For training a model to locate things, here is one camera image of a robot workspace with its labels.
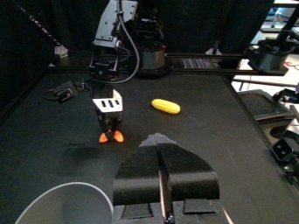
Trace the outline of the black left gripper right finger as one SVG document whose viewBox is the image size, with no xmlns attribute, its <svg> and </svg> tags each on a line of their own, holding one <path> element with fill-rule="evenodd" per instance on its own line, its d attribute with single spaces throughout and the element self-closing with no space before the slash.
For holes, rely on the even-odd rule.
<svg viewBox="0 0 299 224">
<path fill-rule="evenodd" d="M 217 172 L 167 136 L 157 134 L 161 199 L 167 224 L 231 224 Z"/>
</svg>

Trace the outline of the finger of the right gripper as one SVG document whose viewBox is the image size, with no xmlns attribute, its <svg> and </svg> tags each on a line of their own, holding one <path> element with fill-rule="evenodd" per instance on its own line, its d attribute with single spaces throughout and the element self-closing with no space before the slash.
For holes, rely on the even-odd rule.
<svg viewBox="0 0 299 224">
<path fill-rule="evenodd" d="M 121 133 L 121 131 L 118 130 L 118 127 L 121 125 L 122 121 L 121 120 L 115 120 L 114 124 L 113 124 L 113 131 L 115 133 L 115 138 L 121 138 L 123 136 L 123 134 Z"/>
<path fill-rule="evenodd" d="M 99 139 L 101 140 L 111 140 L 113 139 L 113 131 L 110 126 L 105 121 L 101 122 L 102 134 Z"/>
</svg>

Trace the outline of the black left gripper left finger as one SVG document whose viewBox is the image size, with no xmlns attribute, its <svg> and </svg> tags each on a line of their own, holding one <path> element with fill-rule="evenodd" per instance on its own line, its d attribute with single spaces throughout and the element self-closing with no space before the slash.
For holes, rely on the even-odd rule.
<svg viewBox="0 0 299 224">
<path fill-rule="evenodd" d="M 157 148 L 141 146 L 114 181 L 114 224 L 162 224 Z"/>
</svg>

